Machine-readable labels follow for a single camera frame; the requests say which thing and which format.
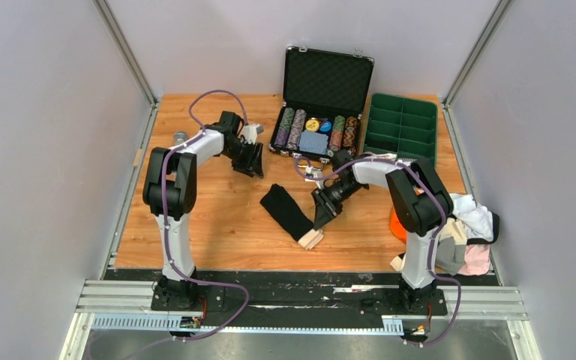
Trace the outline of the grey striped underwear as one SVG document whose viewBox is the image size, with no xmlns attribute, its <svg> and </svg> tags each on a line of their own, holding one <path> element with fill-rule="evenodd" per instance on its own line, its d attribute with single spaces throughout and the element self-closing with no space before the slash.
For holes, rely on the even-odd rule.
<svg viewBox="0 0 576 360">
<path fill-rule="evenodd" d="M 398 161 L 405 163 L 405 164 L 411 164 L 411 163 L 415 162 L 416 159 L 414 159 L 414 158 L 399 158 Z"/>
</svg>

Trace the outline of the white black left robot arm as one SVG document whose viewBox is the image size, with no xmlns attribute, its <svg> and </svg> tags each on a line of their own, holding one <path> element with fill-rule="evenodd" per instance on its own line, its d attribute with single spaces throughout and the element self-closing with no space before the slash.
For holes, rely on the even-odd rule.
<svg viewBox="0 0 576 360">
<path fill-rule="evenodd" d="M 262 178 L 263 144 L 257 137 L 261 124 L 245 124 L 234 112 L 224 111 L 219 121 L 202 127 L 185 142 L 151 151 L 142 199 L 157 221 L 163 246 L 162 278 L 157 285 L 182 310 L 200 300 L 191 255 L 190 214 L 197 201 L 198 169 L 213 157 L 224 156 L 232 169 Z"/>
</svg>

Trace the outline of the black underwear cream waistband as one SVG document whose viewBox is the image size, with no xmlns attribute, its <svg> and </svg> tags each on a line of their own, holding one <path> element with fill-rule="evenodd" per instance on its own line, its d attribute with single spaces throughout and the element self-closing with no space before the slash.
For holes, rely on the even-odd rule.
<svg viewBox="0 0 576 360">
<path fill-rule="evenodd" d="M 312 250 L 323 239 L 323 231 L 314 229 L 313 221 L 279 184 L 273 184 L 259 203 L 301 248 Z"/>
</svg>

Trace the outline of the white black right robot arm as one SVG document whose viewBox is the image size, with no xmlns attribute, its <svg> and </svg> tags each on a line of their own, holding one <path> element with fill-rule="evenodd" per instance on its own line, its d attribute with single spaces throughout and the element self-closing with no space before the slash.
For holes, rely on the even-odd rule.
<svg viewBox="0 0 576 360">
<path fill-rule="evenodd" d="M 337 179 L 312 192 L 313 228 L 318 230 L 334 220 L 342 212 L 343 201 L 360 188 L 373 185 L 389 190 L 397 219 L 406 230 L 400 270 L 406 286 L 399 291 L 398 302 L 408 313 L 419 312 L 428 303 L 425 288 L 437 279 L 437 235 L 454 209 L 434 164 L 426 157 L 412 162 L 384 154 L 352 157 L 346 149 L 333 155 L 331 163 Z"/>
</svg>

